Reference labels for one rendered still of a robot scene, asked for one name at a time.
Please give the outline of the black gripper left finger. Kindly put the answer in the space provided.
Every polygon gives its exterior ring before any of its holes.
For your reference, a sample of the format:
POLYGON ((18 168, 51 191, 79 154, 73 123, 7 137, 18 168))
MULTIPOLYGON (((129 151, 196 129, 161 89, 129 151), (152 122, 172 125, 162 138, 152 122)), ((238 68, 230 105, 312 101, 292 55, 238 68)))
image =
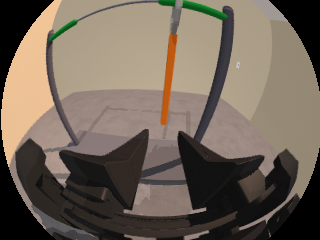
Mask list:
POLYGON ((93 156, 64 149, 59 157, 69 173, 107 185, 124 209, 132 211, 147 149, 148 129, 144 128, 139 135, 107 155, 93 156))

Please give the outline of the orange handle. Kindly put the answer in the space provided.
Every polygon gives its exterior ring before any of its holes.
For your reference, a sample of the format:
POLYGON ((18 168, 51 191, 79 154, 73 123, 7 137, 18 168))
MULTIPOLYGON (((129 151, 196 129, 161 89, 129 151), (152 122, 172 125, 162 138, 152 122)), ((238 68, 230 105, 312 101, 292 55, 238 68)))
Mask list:
POLYGON ((175 7, 172 9, 172 23, 171 23, 171 36, 168 37, 168 51, 167 51, 167 69, 165 69, 164 92, 163 92, 163 105, 161 105, 161 120, 160 124, 167 123, 169 96, 171 96, 172 80, 173 80, 173 65, 175 65, 175 52, 177 44, 177 28, 179 28, 181 5, 183 0, 175 0, 175 7))

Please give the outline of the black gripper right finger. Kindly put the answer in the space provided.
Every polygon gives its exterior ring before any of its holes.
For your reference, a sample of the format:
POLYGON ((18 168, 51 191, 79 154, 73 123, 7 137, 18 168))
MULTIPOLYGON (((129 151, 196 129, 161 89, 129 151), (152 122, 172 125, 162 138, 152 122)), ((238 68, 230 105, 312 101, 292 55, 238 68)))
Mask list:
POLYGON ((205 208, 205 203, 220 192, 228 180, 259 168, 265 157, 257 155, 243 159, 224 159, 184 131, 179 131, 177 141, 192 209, 205 208))

